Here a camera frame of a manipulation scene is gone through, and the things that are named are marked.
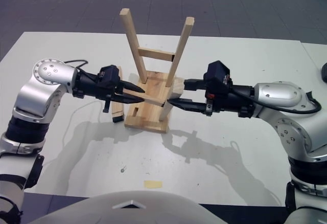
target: white table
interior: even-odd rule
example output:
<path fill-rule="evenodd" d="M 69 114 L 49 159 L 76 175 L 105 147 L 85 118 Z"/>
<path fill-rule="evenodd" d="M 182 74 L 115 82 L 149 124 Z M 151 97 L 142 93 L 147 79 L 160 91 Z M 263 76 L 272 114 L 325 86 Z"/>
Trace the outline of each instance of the white table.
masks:
<path fill-rule="evenodd" d="M 140 35 L 143 47 L 174 52 L 178 36 Z M 121 65 L 124 79 L 136 82 L 125 35 L 25 32 L 0 63 L 0 130 L 5 131 L 21 86 L 42 58 L 87 59 L 85 70 Z M 202 78 L 221 60 L 235 84 L 292 81 L 327 105 L 317 67 L 299 41 L 190 37 L 177 70 Z M 169 63 L 146 59 L 148 70 L 167 72 Z M 203 92 L 184 97 L 204 101 Z M 166 135 L 126 129 L 102 113 L 103 102 L 66 94 L 42 155 L 45 166 L 29 192 L 91 197 L 145 190 L 144 180 L 162 181 L 159 191 L 203 204 L 281 206 L 290 180 L 287 155 L 274 130 L 259 119 L 220 113 L 208 118 L 174 108 Z"/>

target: small wooden piece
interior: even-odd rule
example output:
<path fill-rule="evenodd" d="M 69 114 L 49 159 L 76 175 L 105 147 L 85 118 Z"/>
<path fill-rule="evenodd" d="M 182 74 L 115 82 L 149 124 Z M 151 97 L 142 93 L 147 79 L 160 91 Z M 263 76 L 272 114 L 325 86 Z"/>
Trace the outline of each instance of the small wooden piece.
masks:
<path fill-rule="evenodd" d="M 187 17 L 184 27 L 183 27 L 183 30 L 182 30 L 182 34 L 180 36 L 180 39 L 179 39 L 179 42 L 177 45 L 174 61 L 169 70 L 166 87 L 170 87 L 174 81 L 175 73 L 176 73 L 180 58 L 182 57 L 182 53 L 184 51 L 184 48 L 185 48 L 186 42 L 189 38 L 189 35 L 191 34 L 193 25 L 194 25 L 194 18 Z"/>
<path fill-rule="evenodd" d="M 173 62 L 173 59 L 175 57 L 174 53 L 165 52 L 165 51 L 161 51 L 161 50 L 141 48 L 141 47 L 138 48 L 138 53 L 144 57 L 153 58 L 153 59 L 161 59 L 161 60 L 166 60 L 166 61 L 170 61 L 170 62 Z"/>
<path fill-rule="evenodd" d="M 169 93 L 167 95 L 167 100 L 179 98 L 183 94 L 183 91 L 184 79 L 176 77 L 173 85 L 170 87 Z M 174 106 L 172 104 L 166 101 L 161 110 L 161 114 L 159 115 L 159 121 L 163 121 L 168 116 L 173 107 Z"/>
<path fill-rule="evenodd" d="M 119 77 L 123 78 L 122 68 L 120 66 L 117 66 L 119 69 Z M 121 122 L 124 120 L 124 104 L 118 103 L 118 102 L 112 102 L 111 103 L 111 115 L 112 115 L 112 121 L 114 123 Z"/>
<path fill-rule="evenodd" d="M 140 80 L 138 86 L 146 91 L 146 95 L 165 101 L 170 89 L 165 87 L 168 74 L 160 72 L 147 72 L 147 74 L 147 83 L 142 84 Z M 131 104 L 125 119 L 125 126 L 166 133 L 169 115 L 163 121 L 159 121 L 161 110 L 162 107 L 145 102 Z"/>
<path fill-rule="evenodd" d="M 129 94 L 129 95 L 134 95 L 134 96 L 138 96 L 140 98 L 143 98 L 144 102 L 149 103 L 149 104 L 153 104 L 153 105 L 157 105 L 157 106 L 160 106 L 160 107 L 162 107 L 164 105 L 164 103 L 165 103 L 164 99 L 158 99 L 158 98 L 149 96 L 149 95 L 147 95 L 145 93 L 138 93 L 138 92 L 131 91 L 131 90 L 128 90 L 128 89 L 124 89 L 123 92 L 126 93 L 126 94 Z"/>
<path fill-rule="evenodd" d="M 132 55 L 133 55 L 133 58 L 135 61 L 135 65 L 137 68 L 139 78 L 141 79 L 142 83 L 146 83 L 147 73 L 145 70 L 143 58 L 138 53 L 139 44 L 138 44 L 131 12 L 128 8 L 123 8 L 119 15 L 120 15 L 120 17 L 123 21 L 124 27 L 125 27 L 127 40 L 129 42 L 129 46 L 132 51 Z"/>

